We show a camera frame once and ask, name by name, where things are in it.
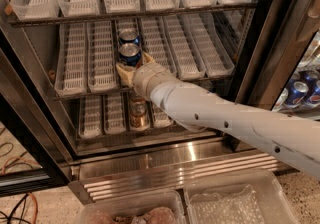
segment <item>can lid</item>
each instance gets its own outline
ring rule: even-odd
[[[134,28],[122,29],[119,37],[125,41],[132,41],[138,37],[138,31]]]
[[[294,83],[294,88],[298,91],[298,92],[308,92],[309,88],[308,86],[303,83],[303,82],[295,82]]]
[[[309,70],[309,71],[307,71],[307,74],[311,78],[314,78],[314,79],[318,79],[319,78],[319,72],[317,72],[315,70]]]
[[[139,52],[139,47],[135,44],[124,44],[120,47],[119,52],[125,57],[133,57]]]

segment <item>aluminum can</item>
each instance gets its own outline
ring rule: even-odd
[[[135,130],[147,129],[150,122],[145,99],[137,95],[134,91],[129,92],[128,96],[130,126]]]
[[[300,74],[299,72],[294,72],[293,75],[290,77],[289,79],[289,82],[288,82],[288,85],[294,83],[294,82],[297,82],[297,81],[300,81]]]
[[[124,65],[140,67],[142,65],[142,54],[140,48],[135,44],[124,44],[119,49],[119,57]]]
[[[320,79],[320,74],[315,70],[301,72],[301,80],[304,81],[309,88],[311,88],[313,84],[319,79]]]
[[[282,108],[282,104],[286,101],[287,98],[288,90],[284,88],[272,111],[279,111]]]
[[[119,32],[119,44],[135,44],[140,45],[140,37],[138,31],[134,28],[122,29]]]
[[[303,98],[303,102],[312,108],[320,105],[320,80],[316,81],[313,86],[310,87],[309,92]]]
[[[288,97],[284,102],[287,108],[298,107],[303,97],[308,93],[308,86],[301,81],[291,83],[288,87]]]

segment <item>refrigerator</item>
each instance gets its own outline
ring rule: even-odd
[[[136,126],[132,90],[115,71],[119,33],[127,26],[138,31],[139,47],[151,56],[161,52],[154,58],[178,78],[271,111],[319,29],[318,14],[309,13],[318,0],[85,0],[89,7],[56,0],[53,14],[36,4],[19,9],[24,1],[0,0],[0,116],[42,168],[0,176],[1,195],[68,185],[88,204],[180,189],[212,174],[290,168],[220,131],[187,131],[149,102]],[[216,59],[210,61],[210,48],[206,55],[208,42],[218,49],[223,72],[210,69]],[[99,44],[111,57],[96,70]],[[72,47],[82,61],[68,70]],[[196,72],[184,69],[181,49],[190,52]],[[111,76],[99,84],[102,69]],[[80,85],[68,89],[68,75]]]

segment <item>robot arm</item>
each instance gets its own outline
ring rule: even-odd
[[[134,74],[137,94],[191,131],[214,128],[320,179],[320,123],[226,101],[151,62]]]

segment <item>blue can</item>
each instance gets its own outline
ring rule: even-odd
[[[308,93],[308,86],[301,82],[296,81],[288,85],[288,98],[285,101],[285,106],[287,108],[298,107],[303,99],[303,97]]]
[[[320,105],[320,80],[313,84],[303,101],[305,105],[312,108]]]
[[[126,29],[120,30],[119,43],[120,43],[120,45],[135,44],[135,45],[139,46],[140,45],[140,37],[139,37],[138,31],[134,28],[126,28]]]
[[[309,86],[309,88],[311,88],[313,84],[319,79],[320,74],[315,70],[301,72],[301,80],[303,80]]]
[[[142,65],[142,54],[140,48],[135,44],[124,44],[119,49],[120,60],[124,65],[140,67]]]

